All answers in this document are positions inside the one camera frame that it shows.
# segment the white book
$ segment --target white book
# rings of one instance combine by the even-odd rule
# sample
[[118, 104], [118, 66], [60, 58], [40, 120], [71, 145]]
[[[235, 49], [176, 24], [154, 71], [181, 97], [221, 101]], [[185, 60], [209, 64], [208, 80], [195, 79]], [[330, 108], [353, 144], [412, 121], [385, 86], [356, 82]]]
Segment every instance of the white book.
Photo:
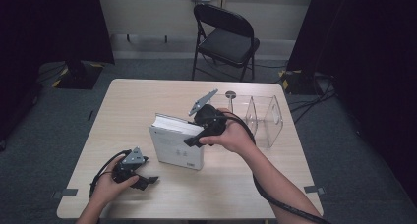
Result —
[[186, 120], [156, 114], [149, 132], [159, 162], [201, 170], [204, 164], [204, 147], [189, 147], [184, 140], [196, 136], [202, 130], [202, 127]]

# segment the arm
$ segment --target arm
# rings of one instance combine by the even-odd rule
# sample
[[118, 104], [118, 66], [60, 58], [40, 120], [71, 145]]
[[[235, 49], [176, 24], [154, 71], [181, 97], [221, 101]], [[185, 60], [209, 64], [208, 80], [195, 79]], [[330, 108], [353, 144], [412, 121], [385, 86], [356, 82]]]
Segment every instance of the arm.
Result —
[[97, 182], [94, 193], [89, 199], [89, 203], [83, 210], [77, 224], [95, 224], [100, 216], [104, 207], [119, 194], [128, 187], [135, 184], [138, 180], [138, 176], [133, 176], [122, 183], [116, 183], [111, 177], [111, 172], [117, 161], [122, 157], [114, 159], [106, 168], [105, 172], [101, 175]]
[[[221, 111], [226, 116], [231, 116], [227, 114], [228, 111], [224, 109]], [[221, 144], [226, 149], [236, 152], [245, 160], [260, 185], [270, 196], [299, 210], [321, 216], [310, 200], [261, 153], [239, 123], [228, 120], [222, 135], [201, 138], [200, 143]], [[273, 204], [271, 208], [278, 223], [311, 223]]]

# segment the folding chair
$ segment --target folding chair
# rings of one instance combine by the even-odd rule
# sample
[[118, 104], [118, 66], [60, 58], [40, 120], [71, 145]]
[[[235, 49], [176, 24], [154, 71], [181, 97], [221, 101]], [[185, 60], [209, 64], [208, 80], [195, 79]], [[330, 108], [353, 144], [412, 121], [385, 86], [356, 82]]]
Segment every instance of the folding chair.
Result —
[[[249, 60], [252, 59], [252, 68], [249, 69], [252, 70], [253, 79], [255, 77], [254, 56], [260, 46], [260, 41], [254, 38], [254, 30], [251, 24], [236, 13], [209, 4], [196, 5], [194, 16], [197, 20], [198, 34], [192, 80], [196, 70], [213, 76], [211, 73], [197, 68], [198, 53], [209, 56], [214, 63], [215, 60], [218, 60], [235, 68], [242, 68], [240, 78], [226, 74], [239, 80], [239, 82], [243, 81], [246, 69], [249, 68]], [[202, 24], [212, 26], [215, 30], [206, 35]]]

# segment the gray carpet floor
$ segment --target gray carpet floor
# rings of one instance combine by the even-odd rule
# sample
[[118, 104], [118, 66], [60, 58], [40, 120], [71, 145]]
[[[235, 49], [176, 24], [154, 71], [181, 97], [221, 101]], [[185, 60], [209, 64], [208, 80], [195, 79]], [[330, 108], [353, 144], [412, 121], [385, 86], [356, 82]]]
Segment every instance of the gray carpet floor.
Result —
[[[235, 69], [210, 67], [204, 60], [198, 64], [215, 74], [224, 69], [236, 74]], [[257, 66], [253, 82], [279, 84], [278, 72], [283, 69], [279, 67], [285, 62], [263, 60], [257, 64], [262, 66]], [[56, 216], [60, 199], [53, 195], [67, 187], [111, 81], [117, 78], [189, 80], [192, 60], [116, 60], [115, 65], [104, 67], [91, 90], [52, 87], [60, 66], [61, 63], [42, 66], [40, 71], [44, 74], [39, 81], [44, 88], [38, 101], [9, 135], [7, 148], [0, 153], [0, 223], [73, 223]], [[203, 73], [197, 73], [196, 80], [232, 81], [227, 77], [214, 79]], [[316, 95], [287, 95], [290, 108], [303, 104], [300, 101], [315, 99]], [[295, 111], [293, 119], [298, 120], [305, 109]], [[352, 122], [349, 111], [333, 97], [316, 104], [296, 123], [313, 179], [326, 191], [320, 196], [325, 218], [331, 223], [346, 224], [417, 223], [415, 206], [384, 161], [356, 134]]]

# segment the clear plastic box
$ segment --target clear plastic box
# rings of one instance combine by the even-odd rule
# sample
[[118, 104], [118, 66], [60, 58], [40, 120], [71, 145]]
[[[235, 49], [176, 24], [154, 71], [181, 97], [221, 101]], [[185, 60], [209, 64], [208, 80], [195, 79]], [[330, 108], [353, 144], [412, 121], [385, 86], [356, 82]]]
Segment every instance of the clear plastic box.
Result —
[[283, 121], [276, 97], [216, 94], [209, 102], [215, 108], [227, 108], [248, 125], [258, 147], [272, 147]]

